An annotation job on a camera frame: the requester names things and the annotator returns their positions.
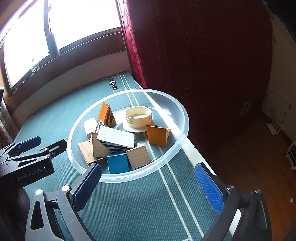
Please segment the brown wooden block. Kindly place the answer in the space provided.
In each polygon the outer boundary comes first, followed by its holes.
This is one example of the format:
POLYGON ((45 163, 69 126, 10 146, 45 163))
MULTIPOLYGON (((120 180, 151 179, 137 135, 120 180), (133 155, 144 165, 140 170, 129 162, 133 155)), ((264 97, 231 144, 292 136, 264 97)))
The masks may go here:
POLYGON ((93 157, 93 154, 91 152, 91 144, 88 141, 78 143, 79 150, 83 156, 84 161, 88 166, 90 166, 92 163, 97 163, 100 165, 103 165, 106 161, 104 157, 97 158, 93 157))

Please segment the small natural wooden block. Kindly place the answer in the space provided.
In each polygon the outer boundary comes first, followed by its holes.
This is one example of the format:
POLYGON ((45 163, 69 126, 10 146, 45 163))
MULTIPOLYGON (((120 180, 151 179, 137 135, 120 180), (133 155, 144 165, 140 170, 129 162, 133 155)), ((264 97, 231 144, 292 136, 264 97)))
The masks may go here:
POLYGON ((98 139, 97 133, 92 133, 90 138, 91 152, 93 157, 102 158, 110 154, 109 149, 107 149, 98 139))

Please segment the white striped triangle block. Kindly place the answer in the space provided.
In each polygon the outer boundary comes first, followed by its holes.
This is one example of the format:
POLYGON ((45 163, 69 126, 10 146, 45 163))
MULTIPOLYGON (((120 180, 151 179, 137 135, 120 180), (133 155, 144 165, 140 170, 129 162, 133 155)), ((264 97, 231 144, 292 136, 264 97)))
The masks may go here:
POLYGON ((102 120, 99 120, 99 121, 97 122, 97 125, 96 125, 95 130, 94 130, 93 133, 98 133, 99 129, 100 129, 102 126, 107 127, 107 125, 106 125, 102 120))
POLYGON ((125 152, 135 147, 135 135, 114 128, 102 126, 97 139, 107 148, 110 153, 125 152))

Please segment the orange striped triangle block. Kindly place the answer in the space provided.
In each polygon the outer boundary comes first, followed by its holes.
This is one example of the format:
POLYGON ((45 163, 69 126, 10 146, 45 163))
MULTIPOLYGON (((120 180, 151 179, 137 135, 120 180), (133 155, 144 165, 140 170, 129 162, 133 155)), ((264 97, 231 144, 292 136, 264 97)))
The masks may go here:
POLYGON ((101 120, 107 126, 112 126, 115 123, 115 118, 109 104, 103 102, 97 121, 101 120))

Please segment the blue wooden wedge block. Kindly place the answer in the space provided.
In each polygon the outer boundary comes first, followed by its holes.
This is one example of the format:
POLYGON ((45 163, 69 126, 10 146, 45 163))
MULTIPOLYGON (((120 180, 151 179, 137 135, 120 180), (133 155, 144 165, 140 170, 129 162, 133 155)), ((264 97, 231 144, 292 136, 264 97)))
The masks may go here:
POLYGON ((125 173, 130 170, 126 153, 108 155, 107 164, 110 174, 125 173))

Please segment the clear plastic bowl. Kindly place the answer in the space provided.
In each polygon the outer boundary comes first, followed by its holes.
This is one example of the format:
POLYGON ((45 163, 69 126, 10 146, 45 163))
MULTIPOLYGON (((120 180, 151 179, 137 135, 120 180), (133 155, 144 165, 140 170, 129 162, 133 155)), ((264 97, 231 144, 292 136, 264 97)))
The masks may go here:
POLYGON ((150 89, 131 89, 111 94, 88 106, 75 120, 67 140, 67 154, 72 166, 80 174, 84 174, 88 164, 78 145, 89 142, 84 122, 94 117, 106 103, 115 117, 114 137, 124 144, 134 143, 145 146, 150 163, 128 172, 112 174, 107 164, 102 166, 101 182, 123 183, 137 180, 158 171, 179 152, 189 132, 189 117, 183 105, 174 97, 150 89), (152 120, 157 128, 164 129, 165 146, 151 144, 145 130, 132 130, 126 122, 126 111, 130 108, 144 106, 151 110, 152 120))

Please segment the natural wooden cube block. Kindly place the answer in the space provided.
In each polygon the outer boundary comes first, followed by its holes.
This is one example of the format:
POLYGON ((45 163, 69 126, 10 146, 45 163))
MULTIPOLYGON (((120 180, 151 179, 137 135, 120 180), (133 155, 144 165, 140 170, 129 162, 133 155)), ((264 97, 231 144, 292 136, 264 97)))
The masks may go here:
POLYGON ((151 163, 145 145, 137 146, 126 151, 132 169, 137 169, 151 163))

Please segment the cream round wooden block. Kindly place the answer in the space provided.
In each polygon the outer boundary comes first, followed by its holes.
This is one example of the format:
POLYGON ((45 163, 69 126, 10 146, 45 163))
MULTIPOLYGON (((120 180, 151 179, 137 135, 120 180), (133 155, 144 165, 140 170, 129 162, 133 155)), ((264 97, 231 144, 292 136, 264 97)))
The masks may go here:
POLYGON ((145 106, 134 106, 125 112, 123 128, 132 133, 147 131, 147 126, 155 126, 156 122, 152 116, 152 110, 145 106))

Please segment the white power adapter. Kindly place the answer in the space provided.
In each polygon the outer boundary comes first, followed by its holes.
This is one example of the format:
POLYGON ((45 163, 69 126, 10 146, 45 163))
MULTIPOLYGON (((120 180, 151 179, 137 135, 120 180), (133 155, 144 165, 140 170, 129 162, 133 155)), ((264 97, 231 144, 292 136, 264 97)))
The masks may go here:
POLYGON ((97 122, 95 118, 90 118, 83 123, 87 139, 90 139, 91 134, 96 130, 97 122))

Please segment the glass on window sill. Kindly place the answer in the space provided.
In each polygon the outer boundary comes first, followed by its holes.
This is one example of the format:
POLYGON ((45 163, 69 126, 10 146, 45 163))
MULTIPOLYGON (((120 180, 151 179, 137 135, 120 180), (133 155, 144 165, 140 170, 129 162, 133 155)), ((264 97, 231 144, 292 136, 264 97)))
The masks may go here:
POLYGON ((32 67, 31 67, 31 72, 35 73, 40 69, 40 63, 37 61, 35 58, 32 59, 32 67))

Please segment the black wrist watch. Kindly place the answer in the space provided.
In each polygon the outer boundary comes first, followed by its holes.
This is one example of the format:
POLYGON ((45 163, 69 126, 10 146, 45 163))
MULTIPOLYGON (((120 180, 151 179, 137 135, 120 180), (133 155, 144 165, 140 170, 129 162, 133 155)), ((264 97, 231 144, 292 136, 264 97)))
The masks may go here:
POLYGON ((116 85, 116 81, 114 79, 110 79, 109 83, 108 83, 113 90, 118 90, 118 87, 116 85))

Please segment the white shelf on floor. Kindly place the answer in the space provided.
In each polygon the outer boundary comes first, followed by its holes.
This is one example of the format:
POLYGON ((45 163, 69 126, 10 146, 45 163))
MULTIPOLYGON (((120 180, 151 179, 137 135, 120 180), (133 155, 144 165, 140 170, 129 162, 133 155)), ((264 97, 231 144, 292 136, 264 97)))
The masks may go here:
POLYGON ((277 89, 269 87, 261 108, 263 113, 270 118, 266 124, 272 135, 280 132, 289 140, 289 146, 285 151, 285 157, 290 163, 290 168, 295 171, 295 101, 291 101, 285 94, 277 89))

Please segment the red quilted curtain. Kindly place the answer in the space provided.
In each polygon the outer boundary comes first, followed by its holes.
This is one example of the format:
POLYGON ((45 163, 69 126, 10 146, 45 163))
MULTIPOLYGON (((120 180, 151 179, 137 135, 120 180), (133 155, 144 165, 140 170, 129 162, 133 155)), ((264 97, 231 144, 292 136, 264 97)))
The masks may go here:
POLYGON ((178 99, 201 152, 260 108, 269 83, 272 27, 261 1, 117 1, 135 80, 178 99))

